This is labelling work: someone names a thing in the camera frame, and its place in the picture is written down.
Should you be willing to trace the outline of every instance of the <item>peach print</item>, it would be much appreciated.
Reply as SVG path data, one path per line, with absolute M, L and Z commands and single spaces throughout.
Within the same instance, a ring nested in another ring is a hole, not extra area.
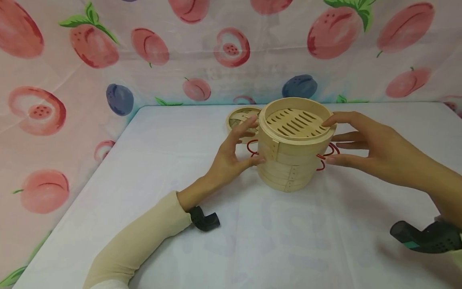
M 55 170 L 40 170 L 30 174 L 21 190 L 23 207 L 31 213 L 48 214 L 58 209 L 69 198 L 66 176 Z
M 217 45 L 213 54 L 224 67 L 238 67 L 250 58 L 250 44 L 240 30 L 233 27 L 224 28 L 217 35 Z
M 93 158 L 95 159 L 95 161 L 97 161 L 98 163 L 102 162 L 115 144 L 116 142 L 111 140 L 100 142 L 96 146 L 95 153 L 93 154 Z
M 386 94 L 391 98 L 403 98 L 418 90 L 427 83 L 431 71 L 428 68 L 406 71 L 396 76 L 387 86 Z
M 261 15 L 279 13 L 292 3 L 292 0 L 250 0 L 252 8 Z
M 445 97 L 440 98 L 439 101 L 442 101 L 458 116 L 462 117 L 462 96 L 447 95 Z
M 377 57 L 401 51 L 416 43 L 430 28 L 435 9 L 428 2 L 411 5 L 398 12 L 382 29 L 377 40 Z
M 187 97 L 195 101 L 205 101 L 212 93 L 208 83 L 200 78 L 191 78 L 183 82 L 183 91 Z
M 236 96 L 232 101 L 235 105 L 238 105 L 240 104 L 240 100 L 243 99 L 245 102 L 247 102 L 248 104 L 250 105 L 255 105 L 256 102 L 254 101 L 253 98 L 251 98 L 250 96 L 247 96 L 247 95 L 239 95 L 239 96 Z
M 318 59 L 332 59 L 347 51 L 361 32 L 362 20 L 350 7 L 329 8 L 313 23 L 307 47 Z
M 149 66 L 164 65 L 170 58 L 169 49 L 159 35 L 146 28 L 132 30 L 132 45 Z
M 196 24 L 207 16 L 210 0 L 169 0 L 169 3 L 181 21 Z
M 43 47 L 43 36 L 24 8 L 13 0 L 0 1 L 0 48 L 28 59 L 40 56 Z
M 53 135 L 64 125 L 66 108 L 53 94 L 31 86 L 16 88 L 10 93 L 11 112 L 23 120 L 19 127 L 32 135 Z
M 92 68 L 115 64 L 119 60 L 116 37 L 99 22 L 99 15 L 91 2 L 85 6 L 85 14 L 73 15 L 59 23 L 72 28 L 69 32 L 72 48 Z

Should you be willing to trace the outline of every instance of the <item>bamboo steamer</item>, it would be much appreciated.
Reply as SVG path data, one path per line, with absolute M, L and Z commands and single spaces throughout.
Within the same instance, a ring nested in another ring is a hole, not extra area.
M 254 115 L 258 117 L 260 111 L 261 108 L 256 106 L 243 106 L 233 110 L 226 118 L 226 129 L 228 130 L 228 133 L 230 133 L 235 126 L 240 125 L 242 122 L 247 120 L 247 118 Z M 248 131 L 254 132 L 255 136 L 241 138 L 240 140 L 242 140 L 243 144 L 247 144 L 251 140 L 258 140 L 258 127 L 255 129 L 248 129 Z
M 336 125 L 321 124 L 332 115 L 324 105 L 306 98 L 282 98 L 260 112 L 258 153 L 266 163 L 258 165 L 260 178 L 269 187 L 298 191 L 320 166 Z

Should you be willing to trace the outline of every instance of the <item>white tablecloth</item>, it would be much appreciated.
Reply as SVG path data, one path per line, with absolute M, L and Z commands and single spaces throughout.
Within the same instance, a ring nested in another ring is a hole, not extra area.
M 417 147 L 462 172 L 462 121 L 443 104 L 328 105 L 393 126 Z M 14 289 L 81 288 L 93 258 L 124 226 L 170 190 L 209 168 L 236 106 L 145 107 L 62 218 Z M 351 128 L 340 125 L 337 133 Z M 245 146 L 237 149 L 248 157 Z M 419 229 L 438 212 L 419 191 L 328 166 L 302 191 L 263 184 L 254 168 L 201 204 L 221 227 L 194 227 L 166 240 L 131 288 L 460 288 L 450 259 L 406 249 L 389 234 Z

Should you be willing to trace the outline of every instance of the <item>pink fabric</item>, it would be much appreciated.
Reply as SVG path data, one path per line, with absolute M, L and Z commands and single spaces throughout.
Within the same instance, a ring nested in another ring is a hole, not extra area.
M 0 287 L 145 105 L 442 101 L 462 2 L 0 1 Z

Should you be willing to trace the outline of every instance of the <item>left hand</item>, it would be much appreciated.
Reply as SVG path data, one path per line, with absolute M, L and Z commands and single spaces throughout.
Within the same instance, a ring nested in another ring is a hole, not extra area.
M 238 161 L 236 157 L 236 145 L 242 143 L 240 138 L 255 136 L 255 133 L 247 130 L 256 128 L 257 126 L 257 116 L 249 117 L 240 125 L 235 126 L 221 144 L 210 170 L 205 175 L 206 178 L 216 184 L 217 188 L 229 184 L 251 166 L 263 164 L 265 162 L 265 160 L 258 155 L 242 161 Z
M 256 121 L 256 116 L 249 117 L 245 122 L 234 127 L 218 149 L 209 171 L 189 187 L 177 193 L 178 201 L 185 212 L 189 212 L 203 199 L 232 182 L 246 169 L 265 162 L 259 156 L 250 157 L 242 161 L 238 161 L 236 157 L 236 145 L 242 143 L 240 138 L 255 135 L 255 133 L 247 130 L 256 128 L 258 126 Z

